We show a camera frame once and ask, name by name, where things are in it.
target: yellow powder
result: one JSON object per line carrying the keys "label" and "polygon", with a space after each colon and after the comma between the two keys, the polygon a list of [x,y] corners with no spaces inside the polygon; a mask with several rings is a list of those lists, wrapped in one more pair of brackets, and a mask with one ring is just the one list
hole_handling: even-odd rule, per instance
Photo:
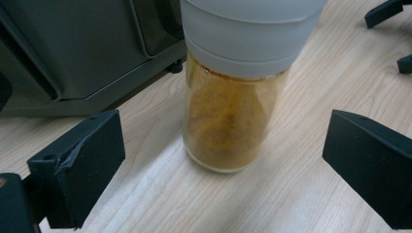
{"label": "yellow powder", "polygon": [[190,54],[184,140],[202,165],[237,170],[259,154],[286,75],[238,79],[215,73]]}

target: black machine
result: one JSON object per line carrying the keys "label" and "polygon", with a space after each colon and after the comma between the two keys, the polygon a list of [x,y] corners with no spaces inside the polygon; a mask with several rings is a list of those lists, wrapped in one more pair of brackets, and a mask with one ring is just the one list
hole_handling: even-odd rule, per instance
{"label": "black machine", "polygon": [[0,0],[0,116],[89,116],[185,55],[179,0]]}

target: black device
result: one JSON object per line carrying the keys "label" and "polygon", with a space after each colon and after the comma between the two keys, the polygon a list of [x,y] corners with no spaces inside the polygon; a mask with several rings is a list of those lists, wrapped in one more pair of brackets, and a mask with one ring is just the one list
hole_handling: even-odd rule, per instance
{"label": "black device", "polygon": [[0,0],[0,116],[89,116],[186,56],[179,0]]}
{"label": "black device", "polygon": [[0,174],[0,232],[80,228],[125,158],[117,110],[79,123],[28,161],[30,175]]}
{"label": "black device", "polygon": [[391,228],[412,229],[412,140],[335,110],[323,158]]}

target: wood grain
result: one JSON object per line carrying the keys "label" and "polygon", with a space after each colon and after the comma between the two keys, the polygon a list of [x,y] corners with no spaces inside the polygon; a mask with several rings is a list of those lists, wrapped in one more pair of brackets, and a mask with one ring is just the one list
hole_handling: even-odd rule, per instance
{"label": "wood grain", "polygon": [[[395,63],[412,53],[412,11],[366,29],[380,3],[328,1],[262,155],[240,173],[209,172],[186,155],[184,73],[119,106],[126,159],[78,232],[391,232],[322,160],[332,109],[412,136],[412,80]],[[81,120],[0,118],[0,172],[25,177],[25,161]]]}

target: white plastic lid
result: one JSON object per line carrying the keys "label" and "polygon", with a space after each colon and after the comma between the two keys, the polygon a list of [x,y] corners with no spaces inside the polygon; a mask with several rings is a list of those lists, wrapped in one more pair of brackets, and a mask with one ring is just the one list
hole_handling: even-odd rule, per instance
{"label": "white plastic lid", "polygon": [[326,0],[181,0],[190,53],[210,69],[259,78],[288,69]]}

